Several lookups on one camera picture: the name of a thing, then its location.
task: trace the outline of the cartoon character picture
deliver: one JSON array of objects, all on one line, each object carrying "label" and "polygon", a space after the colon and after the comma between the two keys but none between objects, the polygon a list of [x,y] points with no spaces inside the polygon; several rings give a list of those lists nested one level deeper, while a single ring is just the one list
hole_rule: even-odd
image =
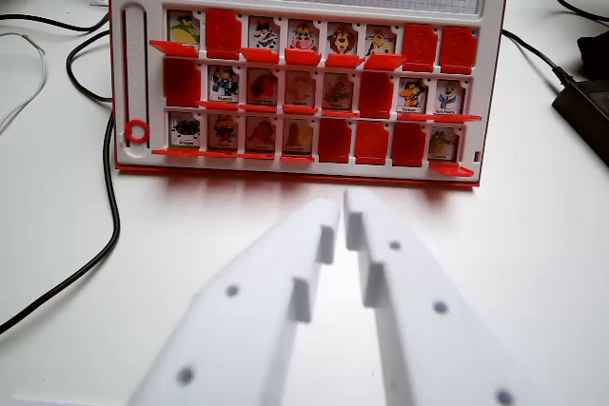
[{"label": "cartoon character picture", "polygon": [[277,77],[266,68],[247,71],[247,102],[251,105],[277,105]]},{"label": "cartoon character picture", "polygon": [[292,20],[289,22],[289,48],[311,49],[317,51],[319,32],[313,27],[312,21]]},{"label": "cartoon character picture", "polygon": [[211,149],[237,149],[237,123],[229,114],[208,116],[207,147]]},{"label": "cartoon character picture", "polygon": [[246,123],[246,133],[246,150],[275,150],[275,126],[268,118],[249,116]]},{"label": "cartoon character picture", "polygon": [[285,104],[313,106],[315,80],[308,71],[289,70],[285,73]]},{"label": "cartoon character picture", "polygon": [[398,111],[401,113],[423,113],[426,93],[427,87],[422,83],[422,80],[400,78]]},{"label": "cartoon character picture", "polygon": [[350,24],[329,23],[327,31],[328,47],[334,54],[355,54],[355,45],[358,41],[357,32],[351,28]]},{"label": "cartoon character picture", "polygon": [[429,141],[430,161],[454,162],[457,155],[459,137],[452,127],[433,127]]},{"label": "cartoon character picture", "polygon": [[239,101],[239,75],[232,67],[209,67],[209,100]]},{"label": "cartoon character picture", "polygon": [[368,26],[365,36],[366,56],[375,52],[390,54],[396,47],[396,36],[389,26]]},{"label": "cartoon character picture", "polygon": [[322,108],[349,110],[353,101],[353,82],[343,73],[324,75]]},{"label": "cartoon character picture", "polygon": [[169,32],[172,42],[198,45],[201,41],[199,20],[192,16],[192,11],[169,10],[167,12]]},{"label": "cartoon character picture", "polygon": [[459,81],[439,80],[436,88],[436,114],[459,114],[463,101],[463,88]]},{"label": "cartoon character picture", "polygon": [[192,113],[169,113],[169,146],[193,147],[201,145],[201,126]]},{"label": "cartoon character picture", "polygon": [[310,154],[313,150],[313,127],[305,119],[286,119],[284,153]]},{"label": "cartoon character picture", "polygon": [[273,18],[249,17],[249,47],[275,50],[279,47],[279,26]]}]

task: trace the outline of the power adapter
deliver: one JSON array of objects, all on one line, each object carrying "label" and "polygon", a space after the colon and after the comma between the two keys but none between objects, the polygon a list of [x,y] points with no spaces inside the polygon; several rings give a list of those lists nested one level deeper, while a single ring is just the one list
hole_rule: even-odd
[{"label": "power adapter", "polygon": [[564,89],[552,106],[580,137],[609,165],[609,80],[576,82],[555,69]]}]

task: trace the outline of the white cable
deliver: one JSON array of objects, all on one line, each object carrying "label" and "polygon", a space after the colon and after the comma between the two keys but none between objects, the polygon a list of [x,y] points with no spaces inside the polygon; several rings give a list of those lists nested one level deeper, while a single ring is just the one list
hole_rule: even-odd
[{"label": "white cable", "polygon": [[40,73],[41,74],[40,74],[40,83],[38,83],[38,87],[33,92],[33,94],[31,94],[30,97],[25,102],[18,105],[14,109],[12,109],[9,113],[7,113],[0,120],[0,135],[2,135],[2,133],[7,129],[7,127],[10,125],[10,123],[17,117],[17,115],[21,112],[21,110],[23,108],[25,108],[26,106],[28,106],[28,103],[36,98],[36,96],[40,93],[42,88],[45,86],[45,83],[47,82],[47,64],[45,63],[45,51],[42,48],[40,48],[38,45],[36,45],[33,42],[33,40],[31,40],[27,35],[24,35],[22,33],[17,33],[17,32],[0,33],[0,37],[6,37],[7,35],[16,35],[18,37],[21,37],[24,40],[28,41],[28,43],[30,43],[33,47],[36,48],[36,50],[38,51],[38,54],[40,55]]}]

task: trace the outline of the screw hole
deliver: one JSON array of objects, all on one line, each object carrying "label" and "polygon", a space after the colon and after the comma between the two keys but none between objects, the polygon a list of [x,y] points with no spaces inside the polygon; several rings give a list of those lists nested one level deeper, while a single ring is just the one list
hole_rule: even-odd
[{"label": "screw hole", "polygon": [[510,405],[514,404],[514,397],[507,390],[497,391],[497,401],[499,404]]},{"label": "screw hole", "polygon": [[238,293],[239,293],[239,287],[238,287],[238,286],[236,286],[236,285],[229,285],[229,286],[226,288],[226,294],[227,294],[229,297],[234,297],[234,296],[235,296],[235,295],[237,295]]},{"label": "screw hole", "polygon": [[186,366],[178,372],[178,383],[181,385],[188,385],[194,379],[194,371],[192,368]]},{"label": "screw hole", "polygon": [[434,303],[434,311],[438,314],[446,314],[448,312],[448,306],[443,301],[436,301]]}]

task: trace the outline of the guess who game board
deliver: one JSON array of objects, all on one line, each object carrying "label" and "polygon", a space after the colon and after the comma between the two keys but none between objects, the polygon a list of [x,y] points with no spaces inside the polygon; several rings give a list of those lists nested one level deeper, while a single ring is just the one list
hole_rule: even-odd
[{"label": "guess who game board", "polygon": [[504,0],[110,0],[121,169],[477,185]]}]

